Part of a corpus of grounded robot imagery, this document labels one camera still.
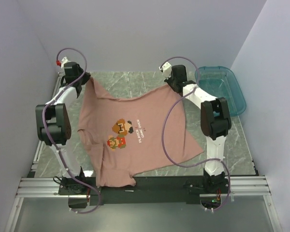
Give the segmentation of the teal plastic basin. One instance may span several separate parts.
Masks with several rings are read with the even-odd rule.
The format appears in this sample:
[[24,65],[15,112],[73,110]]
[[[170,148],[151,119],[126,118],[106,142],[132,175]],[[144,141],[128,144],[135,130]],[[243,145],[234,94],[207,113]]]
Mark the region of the teal plastic basin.
[[195,72],[195,79],[207,93],[227,100],[230,116],[239,116],[246,110],[247,104],[240,85],[229,68],[203,66]]

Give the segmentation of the pink printed t shirt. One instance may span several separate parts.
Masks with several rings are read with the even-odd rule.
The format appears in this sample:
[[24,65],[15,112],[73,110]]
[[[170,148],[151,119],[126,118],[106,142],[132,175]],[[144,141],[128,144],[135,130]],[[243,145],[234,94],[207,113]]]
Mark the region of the pink printed t shirt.
[[140,97],[118,99],[97,80],[86,83],[78,133],[97,186],[134,186],[136,174],[202,153],[186,129],[179,98],[168,85]]

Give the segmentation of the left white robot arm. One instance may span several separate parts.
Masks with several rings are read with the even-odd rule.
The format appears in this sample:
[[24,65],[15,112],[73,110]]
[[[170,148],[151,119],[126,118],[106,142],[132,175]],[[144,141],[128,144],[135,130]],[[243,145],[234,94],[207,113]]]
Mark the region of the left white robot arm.
[[57,65],[64,70],[58,93],[45,104],[35,108],[37,134],[56,155],[62,169],[62,177],[53,180],[64,195],[81,195],[88,190],[85,174],[70,147],[72,127],[67,108],[79,97],[90,74],[76,62],[63,59]]

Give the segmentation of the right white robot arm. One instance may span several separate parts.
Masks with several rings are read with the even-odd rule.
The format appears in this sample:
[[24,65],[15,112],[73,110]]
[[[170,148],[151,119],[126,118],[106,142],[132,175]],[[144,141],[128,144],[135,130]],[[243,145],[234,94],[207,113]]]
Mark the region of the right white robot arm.
[[189,187],[198,193],[217,193],[229,186],[230,173],[224,163],[224,145],[232,127],[228,102],[225,98],[214,97],[201,89],[194,81],[187,79],[186,67],[166,62],[160,67],[165,82],[171,89],[182,94],[200,109],[201,131],[206,137],[206,160],[203,176],[196,185]]

